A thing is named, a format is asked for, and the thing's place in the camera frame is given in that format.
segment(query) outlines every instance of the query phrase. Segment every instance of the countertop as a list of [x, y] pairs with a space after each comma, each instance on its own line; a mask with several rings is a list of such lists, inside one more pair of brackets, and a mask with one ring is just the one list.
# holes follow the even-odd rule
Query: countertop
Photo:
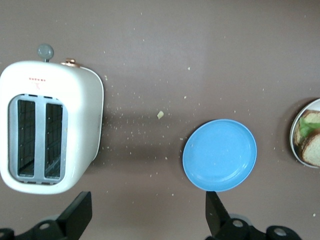
[[[81, 239], [203, 240], [205, 191], [182, 167], [190, 135], [215, 119], [247, 126], [256, 164], [219, 192], [229, 213], [260, 231], [283, 225], [320, 236], [320, 170], [296, 161], [289, 130], [320, 96], [319, 1], [1, 1], [0, 71], [65, 58], [95, 71], [105, 88], [97, 158], [56, 195], [20, 193], [0, 180], [0, 228], [22, 233], [91, 191]], [[159, 111], [164, 116], [157, 118]]]

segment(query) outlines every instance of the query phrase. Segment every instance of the bread crumb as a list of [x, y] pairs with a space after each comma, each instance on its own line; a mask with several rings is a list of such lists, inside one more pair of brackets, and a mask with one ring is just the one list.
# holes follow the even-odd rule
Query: bread crumb
[[157, 114], [158, 119], [161, 119], [163, 116], [164, 116], [164, 112], [159, 111], [159, 113]]

